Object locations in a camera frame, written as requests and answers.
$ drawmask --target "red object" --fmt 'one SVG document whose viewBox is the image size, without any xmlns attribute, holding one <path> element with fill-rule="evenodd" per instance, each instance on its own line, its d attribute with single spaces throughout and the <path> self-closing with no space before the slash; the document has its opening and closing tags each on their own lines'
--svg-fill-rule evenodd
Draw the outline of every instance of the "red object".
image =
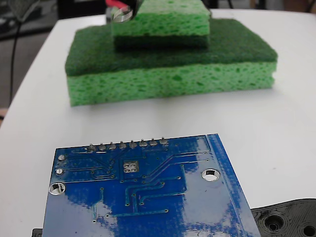
<svg viewBox="0 0 316 237">
<path fill-rule="evenodd" d="M 105 3 L 109 7 L 116 6 L 118 8 L 126 7 L 127 5 L 119 0 L 105 0 Z"/>
</svg>

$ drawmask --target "gray floor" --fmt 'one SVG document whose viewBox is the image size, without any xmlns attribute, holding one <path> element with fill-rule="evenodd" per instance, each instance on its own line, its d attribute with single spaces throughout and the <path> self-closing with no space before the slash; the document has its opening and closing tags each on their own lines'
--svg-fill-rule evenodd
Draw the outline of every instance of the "gray floor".
<svg viewBox="0 0 316 237">
<path fill-rule="evenodd" d="M 15 55 L 14 94 L 49 33 L 19 38 Z M 10 62 L 13 40 L 0 41 L 0 108 L 9 106 Z"/>
</svg>

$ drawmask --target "sponge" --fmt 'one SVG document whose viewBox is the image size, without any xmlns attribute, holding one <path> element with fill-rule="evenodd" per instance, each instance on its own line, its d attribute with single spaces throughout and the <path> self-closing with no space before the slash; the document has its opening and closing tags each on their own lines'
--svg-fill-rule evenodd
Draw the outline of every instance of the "sponge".
<svg viewBox="0 0 316 237">
<path fill-rule="evenodd" d="M 111 26 L 76 33 L 66 62 L 72 106 L 270 88 L 277 54 L 233 19 L 211 19 L 207 49 L 115 52 Z"/>
<path fill-rule="evenodd" d="M 145 0 L 134 20 L 112 24 L 115 46 L 207 47 L 209 18 L 200 0 Z"/>
</svg>

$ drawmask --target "screw hole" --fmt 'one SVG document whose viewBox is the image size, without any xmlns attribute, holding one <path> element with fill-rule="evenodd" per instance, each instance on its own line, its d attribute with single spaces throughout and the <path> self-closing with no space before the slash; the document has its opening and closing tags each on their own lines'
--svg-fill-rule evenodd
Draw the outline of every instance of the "screw hole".
<svg viewBox="0 0 316 237">
<path fill-rule="evenodd" d="M 49 193 L 52 195 L 61 195 L 65 192 L 66 186 L 63 183 L 54 183 L 49 186 Z"/>
<path fill-rule="evenodd" d="M 265 220 L 265 225 L 270 231 L 277 231 L 284 225 L 284 221 L 277 215 L 271 215 Z"/>
<path fill-rule="evenodd" d="M 202 173 L 202 178 L 206 181 L 216 181 L 220 177 L 220 173 L 216 169 L 206 169 Z"/>
<path fill-rule="evenodd" d="M 314 236 L 316 234 L 316 230 L 313 226 L 306 226 L 303 232 L 306 236 L 309 237 Z"/>
</svg>

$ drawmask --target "table surface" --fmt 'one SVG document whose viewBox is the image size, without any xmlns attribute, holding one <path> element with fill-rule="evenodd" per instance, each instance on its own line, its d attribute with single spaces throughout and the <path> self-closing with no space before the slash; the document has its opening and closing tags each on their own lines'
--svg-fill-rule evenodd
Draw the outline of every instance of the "table surface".
<svg viewBox="0 0 316 237">
<path fill-rule="evenodd" d="M 251 208 L 316 198 L 316 16 L 215 10 L 279 54 L 273 89 L 71 108 L 64 64 L 75 31 L 104 16 L 59 21 L 0 129 L 0 233 L 42 228 L 55 149 L 219 133 Z"/>
</svg>

